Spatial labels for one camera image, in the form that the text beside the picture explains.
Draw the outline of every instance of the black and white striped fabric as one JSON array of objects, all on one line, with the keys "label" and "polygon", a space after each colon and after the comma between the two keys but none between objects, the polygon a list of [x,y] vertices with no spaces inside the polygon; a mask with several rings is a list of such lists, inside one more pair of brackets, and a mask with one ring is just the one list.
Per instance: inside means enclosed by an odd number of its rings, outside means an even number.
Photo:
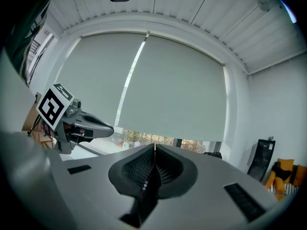
[{"label": "black and white striped fabric", "polygon": [[269,192],[274,192],[275,194],[291,194],[296,193],[299,190],[298,186],[293,186],[292,184],[284,184],[284,189],[286,190],[285,193],[280,193],[276,191],[275,185],[272,184],[271,187],[268,189]]}]

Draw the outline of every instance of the black cabinet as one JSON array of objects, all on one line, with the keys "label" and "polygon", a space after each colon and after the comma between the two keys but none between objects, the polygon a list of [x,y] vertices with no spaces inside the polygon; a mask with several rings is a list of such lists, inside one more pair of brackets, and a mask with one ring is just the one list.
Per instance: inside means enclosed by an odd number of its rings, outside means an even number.
[{"label": "black cabinet", "polygon": [[254,160],[248,170],[248,175],[261,181],[268,169],[275,147],[275,140],[258,140]]}]

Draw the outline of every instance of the yellow pillow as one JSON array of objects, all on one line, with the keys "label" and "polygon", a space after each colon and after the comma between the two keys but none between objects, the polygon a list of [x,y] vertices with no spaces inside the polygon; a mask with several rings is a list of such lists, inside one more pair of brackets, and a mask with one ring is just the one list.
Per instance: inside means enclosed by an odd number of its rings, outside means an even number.
[{"label": "yellow pillow", "polygon": [[302,186],[306,177],[307,177],[307,167],[298,165],[293,186]]},{"label": "yellow pillow", "polygon": [[[278,159],[278,162],[280,162],[280,167],[282,170],[292,171],[294,159]],[[288,184],[290,182],[290,177],[291,175],[289,175],[289,177],[286,180],[284,180],[284,183]]]}]

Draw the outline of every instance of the white corrugated ceiling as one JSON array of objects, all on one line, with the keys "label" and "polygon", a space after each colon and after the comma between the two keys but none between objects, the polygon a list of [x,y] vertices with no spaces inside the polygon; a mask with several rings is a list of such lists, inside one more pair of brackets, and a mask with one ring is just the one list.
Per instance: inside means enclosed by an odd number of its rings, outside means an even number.
[{"label": "white corrugated ceiling", "polygon": [[[269,11],[258,7],[265,2]],[[83,21],[122,12],[161,14],[190,23],[227,45],[253,73],[306,50],[279,0],[52,0],[49,13],[65,31]]]}]

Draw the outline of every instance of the person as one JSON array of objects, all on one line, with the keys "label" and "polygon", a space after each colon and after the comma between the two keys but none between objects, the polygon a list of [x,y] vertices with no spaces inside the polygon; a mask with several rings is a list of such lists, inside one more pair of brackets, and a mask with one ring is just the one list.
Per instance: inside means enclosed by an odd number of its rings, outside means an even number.
[{"label": "person", "polygon": [[4,47],[19,76],[27,84],[26,60],[33,39],[42,29],[50,0],[23,0],[21,16],[13,18],[14,24]]}]

